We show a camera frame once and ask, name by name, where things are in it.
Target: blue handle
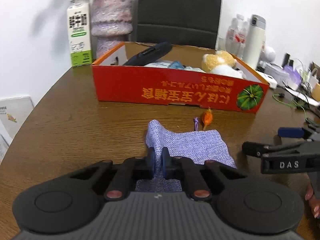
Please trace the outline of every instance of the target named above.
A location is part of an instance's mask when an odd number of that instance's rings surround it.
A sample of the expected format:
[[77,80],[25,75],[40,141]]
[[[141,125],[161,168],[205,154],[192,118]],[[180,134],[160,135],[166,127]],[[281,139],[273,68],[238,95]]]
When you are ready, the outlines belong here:
[[304,130],[301,127],[280,127],[278,129],[278,136],[288,138],[302,138]]

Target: red cardboard box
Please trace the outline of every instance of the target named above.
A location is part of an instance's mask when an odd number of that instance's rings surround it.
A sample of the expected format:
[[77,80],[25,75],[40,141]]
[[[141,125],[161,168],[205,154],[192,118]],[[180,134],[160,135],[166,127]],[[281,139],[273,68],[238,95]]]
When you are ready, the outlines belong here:
[[[144,104],[198,105],[203,108],[255,113],[269,85],[255,70],[237,59],[247,80],[167,68],[122,66],[145,50],[147,44],[122,42],[92,64],[97,98],[100,101]],[[212,49],[174,45],[163,60],[180,61],[201,68],[204,54]]]

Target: person's hand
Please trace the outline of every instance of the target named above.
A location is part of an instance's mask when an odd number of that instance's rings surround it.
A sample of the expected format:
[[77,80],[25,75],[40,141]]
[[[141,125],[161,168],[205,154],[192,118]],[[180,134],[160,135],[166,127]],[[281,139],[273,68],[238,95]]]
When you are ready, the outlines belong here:
[[313,188],[311,184],[307,187],[307,193],[305,199],[309,201],[311,212],[315,218],[320,218],[320,200],[316,199],[313,194]]

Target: milk carton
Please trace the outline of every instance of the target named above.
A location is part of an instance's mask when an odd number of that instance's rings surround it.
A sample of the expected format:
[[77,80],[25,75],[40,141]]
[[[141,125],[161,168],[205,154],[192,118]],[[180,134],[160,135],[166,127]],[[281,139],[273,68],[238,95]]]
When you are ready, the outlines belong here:
[[91,64],[89,0],[71,1],[67,14],[71,64]]

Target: purple marble vase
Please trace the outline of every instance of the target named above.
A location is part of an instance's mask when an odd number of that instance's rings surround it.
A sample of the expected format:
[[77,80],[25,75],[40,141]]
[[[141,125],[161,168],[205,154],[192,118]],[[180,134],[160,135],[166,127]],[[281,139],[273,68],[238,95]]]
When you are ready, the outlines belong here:
[[98,39],[97,58],[132,32],[132,0],[93,0],[91,34]]

